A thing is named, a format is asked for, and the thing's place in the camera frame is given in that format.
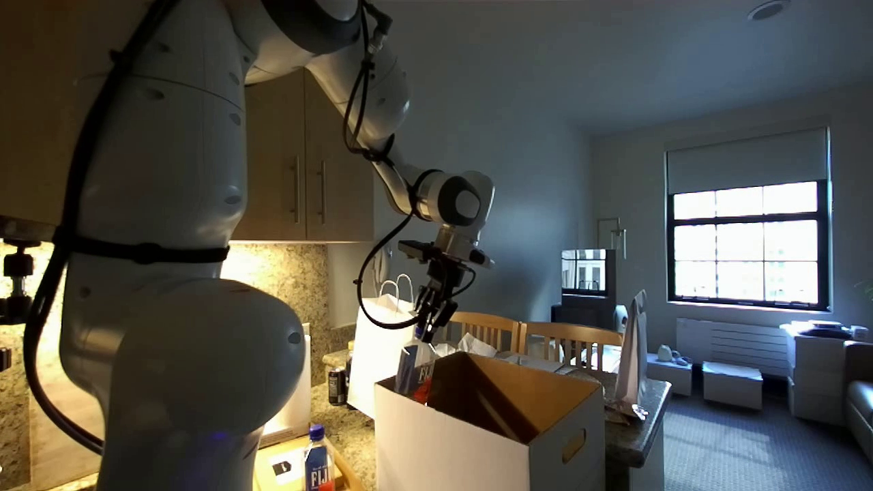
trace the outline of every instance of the wooden chair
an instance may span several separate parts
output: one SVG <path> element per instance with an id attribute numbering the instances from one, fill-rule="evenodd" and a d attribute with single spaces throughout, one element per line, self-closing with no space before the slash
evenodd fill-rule
<path id="1" fill-rule="evenodd" d="M 456 312 L 451 326 L 459 328 L 461 335 L 470 334 L 491 343 L 497 352 L 524 356 L 526 349 L 524 323 L 516 323 L 511 317 Z"/>
<path id="2" fill-rule="evenodd" d="M 587 372 L 603 372 L 605 369 L 603 349 L 622 347 L 622 342 L 625 342 L 622 334 L 616 334 L 616 331 L 569 326 L 569 323 L 526 323 L 524 331 L 526 331 L 530 342 L 535 342 L 535 339 L 551 342 L 561 357 L 556 362 L 587 369 Z"/>

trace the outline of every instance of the white wall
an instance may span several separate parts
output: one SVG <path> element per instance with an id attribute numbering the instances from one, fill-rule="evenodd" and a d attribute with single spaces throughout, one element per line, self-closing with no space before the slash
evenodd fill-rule
<path id="1" fill-rule="evenodd" d="M 392 4 L 392 50 L 411 82 L 411 114 L 397 146 L 416 167 L 485 172 L 497 182 L 491 221 L 481 245 L 497 268 L 459 298 L 461 309 L 497 312 L 516 320 L 547 320 L 558 304 L 558 251 L 579 245 L 592 229 L 587 142 L 561 110 L 541 105 L 547 88 L 526 86 L 526 69 L 498 50 L 497 26 L 481 45 L 456 38 L 452 22 L 471 26 L 481 7 Z M 397 215 L 377 199 L 377 229 Z M 411 227 L 403 238 L 433 241 L 433 227 Z M 392 271 L 419 278 L 419 266 L 392 255 Z"/>
<path id="2" fill-rule="evenodd" d="M 772 106 L 715 114 L 650 132 L 599 136 L 595 158 L 595 215 L 620 215 L 629 227 L 629 260 L 620 263 L 620 298 L 650 293 L 650 343 L 674 343 L 676 317 L 766 323 L 812 315 L 766 309 L 676 307 L 666 296 L 663 147 L 672 142 L 770 132 L 797 122 L 832 129 L 832 312 L 841 323 L 873 326 L 873 86 L 846 88 Z"/>

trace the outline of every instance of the plastic bottle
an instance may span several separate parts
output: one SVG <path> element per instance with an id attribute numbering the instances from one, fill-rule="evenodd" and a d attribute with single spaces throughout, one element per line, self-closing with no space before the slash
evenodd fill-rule
<path id="1" fill-rule="evenodd" d="M 329 469 L 326 469 L 326 444 L 325 425 L 307 429 L 307 453 L 306 453 L 306 491 L 332 491 Z"/>

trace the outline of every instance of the ceiling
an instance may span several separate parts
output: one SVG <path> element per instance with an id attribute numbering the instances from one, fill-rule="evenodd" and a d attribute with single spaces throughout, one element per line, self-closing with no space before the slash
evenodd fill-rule
<path id="1" fill-rule="evenodd" d="M 588 135 L 873 80 L 873 0 L 381 0 L 403 41 L 470 61 Z"/>

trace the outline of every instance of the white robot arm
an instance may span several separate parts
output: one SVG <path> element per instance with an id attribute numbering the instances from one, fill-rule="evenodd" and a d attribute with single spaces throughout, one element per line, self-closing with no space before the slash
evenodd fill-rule
<path id="1" fill-rule="evenodd" d="M 400 161 L 389 142 L 408 98 L 367 17 L 384 19 L 356 0 L 149 0 L 111 72 L 88 80 L 101 94 L 25 328 L 25 372 L 47 416 L 104 453 L 97 489 L 250 489 L 260 429 L 298 384 L 298 315 L 217 278 L 245 208 L 245 80 L 307 69 L 356 117 L 355 151 L 392 204 L 440 225 L 433 242 L 408 245 L 431 272 L 423 339 L 456 309 L 467 263 L 485 263 L 478 232 L 493 187 Z M 104 442 L 60 416 L 36 373 L 66 268 L 60 362 L 97 399 Z"/>

